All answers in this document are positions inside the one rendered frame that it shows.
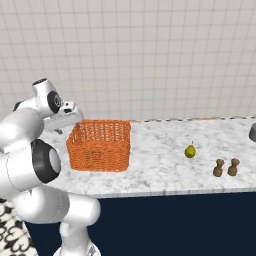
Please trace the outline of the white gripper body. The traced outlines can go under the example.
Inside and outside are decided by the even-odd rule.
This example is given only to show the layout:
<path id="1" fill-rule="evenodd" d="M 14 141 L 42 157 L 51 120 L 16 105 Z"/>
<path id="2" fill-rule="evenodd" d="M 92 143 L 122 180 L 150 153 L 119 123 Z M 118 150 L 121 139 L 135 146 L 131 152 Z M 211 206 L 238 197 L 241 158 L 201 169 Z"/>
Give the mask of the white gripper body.
<path id="1" fill-rule="evenodd" d="M 46 130 L 61 129 L 66 126 L 74 125 L 84 118 L 81 111 L 72 111 L 63 116 L 53 116 L 44 120 L 44 128 Z"/>

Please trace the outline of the orange woven basket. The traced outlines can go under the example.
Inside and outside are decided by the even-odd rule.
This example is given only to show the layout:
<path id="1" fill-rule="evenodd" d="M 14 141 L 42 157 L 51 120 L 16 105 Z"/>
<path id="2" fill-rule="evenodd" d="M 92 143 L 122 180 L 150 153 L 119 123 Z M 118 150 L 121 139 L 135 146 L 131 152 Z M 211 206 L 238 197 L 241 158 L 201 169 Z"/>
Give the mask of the orange woven basket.
<path id="1" fill-rule="evenodd" d="M 66 140 L 70 167 L 77 171 L 122 172 L 130 160 L 129 121 L 83 120 Z"/>

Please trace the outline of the navy blue counter cabinet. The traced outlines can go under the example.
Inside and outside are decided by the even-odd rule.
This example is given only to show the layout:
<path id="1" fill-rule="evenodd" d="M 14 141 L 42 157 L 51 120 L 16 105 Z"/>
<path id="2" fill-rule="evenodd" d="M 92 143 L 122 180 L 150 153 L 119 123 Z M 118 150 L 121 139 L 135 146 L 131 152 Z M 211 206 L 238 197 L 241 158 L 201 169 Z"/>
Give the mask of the navy blue counter cabinet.
<path id="1" fill-rule="evenodd" d="M 256 256 L 256 192 L 103 199 L 102 256 Z"/>

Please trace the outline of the green pear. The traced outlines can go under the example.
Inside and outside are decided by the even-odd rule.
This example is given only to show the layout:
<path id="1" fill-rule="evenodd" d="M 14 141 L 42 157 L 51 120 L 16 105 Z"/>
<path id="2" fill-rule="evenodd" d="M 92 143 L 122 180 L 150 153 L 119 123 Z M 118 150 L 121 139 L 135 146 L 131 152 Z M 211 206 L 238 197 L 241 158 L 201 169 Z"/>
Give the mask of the green pear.
<path id="1" fill-rule="evenodd" d="M 191 143 L 190 145 L 188 145 L 184 151 L 184 154 L 187 158 L 193 158 L 196 154 L 196 149 L 194 147 L 194 144 Z"/>

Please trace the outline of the brown wooden shaker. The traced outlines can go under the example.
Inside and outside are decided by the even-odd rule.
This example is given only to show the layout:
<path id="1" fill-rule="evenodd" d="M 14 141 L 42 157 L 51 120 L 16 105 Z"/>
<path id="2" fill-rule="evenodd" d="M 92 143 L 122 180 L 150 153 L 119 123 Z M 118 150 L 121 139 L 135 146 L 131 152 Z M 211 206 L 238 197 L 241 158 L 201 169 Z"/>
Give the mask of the brown wooden shaker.
<path id="1" fill-rule="evenodd" d="M 223 172 L 223 167 L 224 165 L 224 160 L 223 159 L 217 159 L 216 160 L 216 166 L 213 169 L 213 175 L 215 177 L 221 177 L 222 176 L 222 172 Z"/>
<path id="2" fill-rule="evenodd" d="M 235 176 L 237 174 L 237 166 L 240 164 L 240 161 L 237 158 L 231 160 L 231 166 L 228 168 L 227 174 L 230 176 Z"/>

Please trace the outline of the dark grey pot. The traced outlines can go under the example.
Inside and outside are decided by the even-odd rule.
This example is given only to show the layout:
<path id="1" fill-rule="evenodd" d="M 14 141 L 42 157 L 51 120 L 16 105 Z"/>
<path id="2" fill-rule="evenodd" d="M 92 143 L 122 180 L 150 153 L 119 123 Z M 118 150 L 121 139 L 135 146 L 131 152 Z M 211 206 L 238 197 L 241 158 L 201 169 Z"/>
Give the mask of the dark grey pot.
<path id="1" fill-rule="evenodd" d="M 256 123 L 251 126 L 249 138 L 256 143 Z"/>

